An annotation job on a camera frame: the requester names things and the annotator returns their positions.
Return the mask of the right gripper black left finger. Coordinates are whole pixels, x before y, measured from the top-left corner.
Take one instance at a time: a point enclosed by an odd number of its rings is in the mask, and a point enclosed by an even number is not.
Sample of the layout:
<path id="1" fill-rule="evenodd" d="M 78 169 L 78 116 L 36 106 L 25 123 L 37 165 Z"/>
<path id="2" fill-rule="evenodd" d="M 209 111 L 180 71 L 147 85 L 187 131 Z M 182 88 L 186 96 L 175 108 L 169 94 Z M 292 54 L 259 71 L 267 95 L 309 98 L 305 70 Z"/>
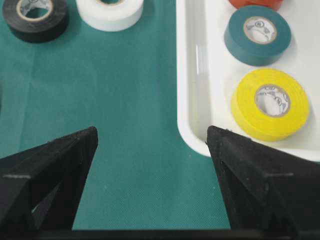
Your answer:
<path id="1" fill-rule="evenodd" d="M 98 146 L 91 126 L 0 160 L 0 237 L 70 231 Z"/>

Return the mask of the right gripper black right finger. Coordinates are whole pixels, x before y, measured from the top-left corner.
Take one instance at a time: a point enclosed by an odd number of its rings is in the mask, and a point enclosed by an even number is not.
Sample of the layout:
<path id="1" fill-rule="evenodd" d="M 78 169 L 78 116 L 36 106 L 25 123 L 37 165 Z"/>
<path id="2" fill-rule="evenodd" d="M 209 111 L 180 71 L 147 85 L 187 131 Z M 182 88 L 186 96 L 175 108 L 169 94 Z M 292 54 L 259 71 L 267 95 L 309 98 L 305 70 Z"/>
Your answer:
<path id="1" fill-rule="evenodd" d="M 210 126 L 206 144 L 230 227 L 320 237 L 320 165 Z"/>

